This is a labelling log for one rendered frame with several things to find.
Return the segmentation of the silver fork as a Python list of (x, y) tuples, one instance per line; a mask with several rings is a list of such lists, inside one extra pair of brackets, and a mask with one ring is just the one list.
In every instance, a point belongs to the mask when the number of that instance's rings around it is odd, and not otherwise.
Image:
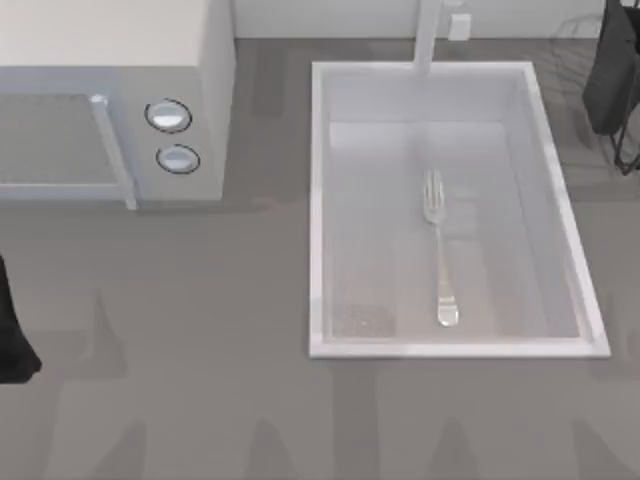
[(446, 219), (444, 182), (437, 169), (428, 169), (424, 176), (423, 215), (433, 226), (437, 255), (437, 321), (444, 328), (459, 324), (459, 308), (449, 278), (442, 226)]

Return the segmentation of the white sink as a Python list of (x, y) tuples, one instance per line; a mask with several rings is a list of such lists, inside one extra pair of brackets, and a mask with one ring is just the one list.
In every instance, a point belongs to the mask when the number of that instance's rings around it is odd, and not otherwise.
[[(308, 352), (313, 358), (607, 358), (601, 309), (534, 65), (316, 61)], [(437, 321), (424, 176), (459, 324)]]

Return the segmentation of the small microwave knob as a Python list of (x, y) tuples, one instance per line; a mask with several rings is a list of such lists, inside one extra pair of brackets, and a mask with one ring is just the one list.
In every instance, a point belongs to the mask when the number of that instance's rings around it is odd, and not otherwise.
[(158, 149), (155, 160), (160, 168), (173, 175), (190, 175), (201, 165), (199, 154), (182, 144)]

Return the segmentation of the large microwave knob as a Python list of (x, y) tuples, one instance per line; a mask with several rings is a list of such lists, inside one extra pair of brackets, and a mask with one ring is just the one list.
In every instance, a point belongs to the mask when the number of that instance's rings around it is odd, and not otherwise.
[(152, 128), (166, 134), (184, 132), (193, 121), (189, 108), (184, 103), (170, 98), (147, 104), (144, 117)]

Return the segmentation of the tall white tap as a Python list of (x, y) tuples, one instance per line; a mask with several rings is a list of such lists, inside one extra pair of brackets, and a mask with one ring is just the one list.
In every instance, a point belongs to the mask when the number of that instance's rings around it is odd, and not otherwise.
[(418, 16), (414, 46), (413, 69), (427, 75), (433, 59), (437, 32), (444, 9), (463, 6), (467, 0), (418, 0)]

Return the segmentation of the pale microwave oven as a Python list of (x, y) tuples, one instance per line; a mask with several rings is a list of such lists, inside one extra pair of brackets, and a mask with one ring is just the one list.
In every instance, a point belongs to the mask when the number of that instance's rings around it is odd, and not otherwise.
[[(230, 0), (0, 0), (0, 201), (124, 203), (94, 94), (108, 98), (138, 207), (219, 201), (235, 69)], [(191, 111), (184, 132), (145, 120), (165, 98)], [(174, 144), (199, 154), (197, 171), (158, 166)]]

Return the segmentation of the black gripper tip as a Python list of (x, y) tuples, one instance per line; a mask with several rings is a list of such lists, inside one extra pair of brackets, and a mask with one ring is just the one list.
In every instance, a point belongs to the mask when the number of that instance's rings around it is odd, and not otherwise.
[(42, 369), (15, 311), (4, 258), (0, 255), (0, 385), (26, 384)]

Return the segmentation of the white wall socket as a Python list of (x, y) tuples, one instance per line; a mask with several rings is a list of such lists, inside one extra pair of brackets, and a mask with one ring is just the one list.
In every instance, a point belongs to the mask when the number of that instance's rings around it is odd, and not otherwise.
[(455, 13), (450, 16), (448, 40), (467, 41), (471, 38), (472, 16), (468, 13)]

